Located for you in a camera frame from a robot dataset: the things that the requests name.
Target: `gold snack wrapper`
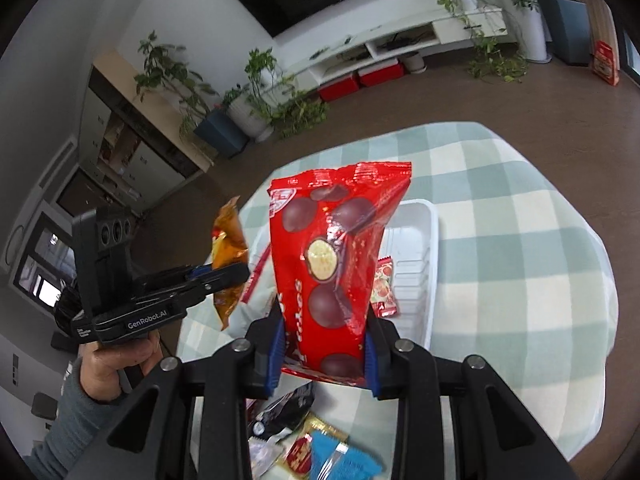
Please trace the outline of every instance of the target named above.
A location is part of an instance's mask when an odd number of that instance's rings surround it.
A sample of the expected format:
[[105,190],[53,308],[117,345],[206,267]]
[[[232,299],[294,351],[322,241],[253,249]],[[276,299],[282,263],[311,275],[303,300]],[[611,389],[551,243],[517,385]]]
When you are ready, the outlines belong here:
[[300,480],[307,479],[311,471],[311,441],[313,440],[311,433],[313,431],[321,431],[337,438],[341,442],[346,442],[349,437],[345,432],[334,428],[331,424],[327,424],[313,413],[309,413],[302,425],[302,429],[298,433],[298,438],[289,448],[289,451],[277,460],[280,466],[286,468]]
[[[242,262],[249,262],[249,251],[244,240],[240,218],[238,216],[237,196],[220,208],[218,216],[213,222],[211,233],[211,268]],[[229,324],[229,315],[238,304],[244,285],[233,286],[213,295],[213,304],[220,316],[222,328]]]

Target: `checkered tablecloth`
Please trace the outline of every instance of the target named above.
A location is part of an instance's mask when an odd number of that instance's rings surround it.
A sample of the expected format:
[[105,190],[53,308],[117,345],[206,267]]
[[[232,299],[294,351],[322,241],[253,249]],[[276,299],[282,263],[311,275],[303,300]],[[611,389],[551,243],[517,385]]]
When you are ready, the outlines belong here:
[[[598,235],[523,156],[477,123],[416,126],[306,156],[275,171],[242,208],[249,244],[268,222],[272,178],[363,160],[410,160],[405,199],[433,202],[440,219],[438,287],[431,352],[484,356],[567,458],[600,428],[605,360],[618,301]],[[190,309],[178,344],[183,360],[230,340],[209,301]],[[299,384],[283,376],[278,393]],[[388,477],[395,401],[322,384],[314,410],[372,452]],[[454,455],[443,402],[447,476]],[[194,432],[192,450],[197,449]],[[279,467],[267,478],[287,478]]]

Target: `brown floor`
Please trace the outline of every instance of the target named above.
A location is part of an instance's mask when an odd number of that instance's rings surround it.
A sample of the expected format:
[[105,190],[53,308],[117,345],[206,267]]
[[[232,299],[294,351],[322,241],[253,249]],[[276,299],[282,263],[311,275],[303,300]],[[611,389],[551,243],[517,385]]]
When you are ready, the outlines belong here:
[[300,156],[415,124],[485,124],[556,185],[609,251],[620,324],[607,363],[604,423],[573,461],[581,478],[601,479],[640,422],[640,89],[626,76],[611,88],[588,69],[557,61],[532,65],[521,84],[481,82],[456,58],[460,54],[428,58],[424,74],[332,103],[328,120],[312,131],[222,160],[150,213],[134,258],[149,270],[202,262],[220,205],[236,194],[246,200],[272,170]]

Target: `tv stand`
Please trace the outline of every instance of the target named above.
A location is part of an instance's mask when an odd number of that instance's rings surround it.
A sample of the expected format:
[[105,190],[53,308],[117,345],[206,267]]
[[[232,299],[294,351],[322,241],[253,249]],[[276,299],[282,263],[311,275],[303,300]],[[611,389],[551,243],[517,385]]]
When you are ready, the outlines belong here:
[[[486,36],[507,34],[502,9],[484,6],[467,12],[472,28]],[[298,90],[311,91],[345,74],[385,59],[436,45],[469,40],[472,31],[445,9],[427,10],[393,22],[348,35],[334,45],[327,45],[305,59],[282,66],[284,75],[293,75]],[[288,94],[278,86],[264,89],[265,96],[276,102],[286,101]]]

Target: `red box with white lid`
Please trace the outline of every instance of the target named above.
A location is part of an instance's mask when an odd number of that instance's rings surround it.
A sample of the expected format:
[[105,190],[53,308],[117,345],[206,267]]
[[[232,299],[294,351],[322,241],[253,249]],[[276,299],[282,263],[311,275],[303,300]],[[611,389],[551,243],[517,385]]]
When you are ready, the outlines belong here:
[[404,75],[404,66],[397,57],[381,61],[358,70],[360,82],[364,86],[373,86],[392,79],[398,79]]
[[352,94],[360,90],[358,84],[358,76],[355,72],[351,72],[341,78],[335,79],[318,89],[318,94],[323,101],[334,101],[345,95]]

